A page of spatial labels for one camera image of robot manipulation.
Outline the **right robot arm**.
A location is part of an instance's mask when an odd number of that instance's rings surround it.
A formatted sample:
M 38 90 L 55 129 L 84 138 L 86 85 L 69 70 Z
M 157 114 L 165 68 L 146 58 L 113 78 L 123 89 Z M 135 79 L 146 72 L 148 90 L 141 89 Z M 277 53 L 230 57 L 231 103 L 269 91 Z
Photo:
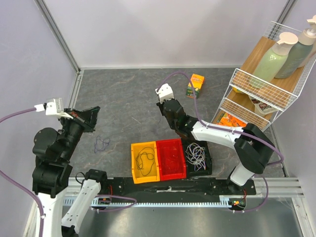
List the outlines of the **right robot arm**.
M 236 151 L 239 164 L 226 181 L 227 191 L 238 194 L 255 174 L 262 174 L 274 152 L 275 146 L 254 124 L 245 127 L 216 125 L 187 115 L 178 100 L 170 99 L 156 105 L 169 127 L 183 140 L 211 142 Z

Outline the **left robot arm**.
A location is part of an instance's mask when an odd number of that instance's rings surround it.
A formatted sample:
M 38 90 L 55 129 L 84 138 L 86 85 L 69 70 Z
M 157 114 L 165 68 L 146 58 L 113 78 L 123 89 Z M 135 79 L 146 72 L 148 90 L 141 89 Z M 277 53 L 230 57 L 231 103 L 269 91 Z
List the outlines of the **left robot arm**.
M 98 106 L 83 111 L 65 109 L 59 118 L 62 130 L 47 127 L 34 137 L 36 167 L 32 173 L 32 189 L 44 211 L 44 226 L 39 229 L 44 237 L 77 237 L 93 199 L 108 190 L 106 172 L 89 170 L 74 203 L 65 215 L 62 214 L 73 169 L 70 159 L 82 134 L 94 132 L 99 111 Z

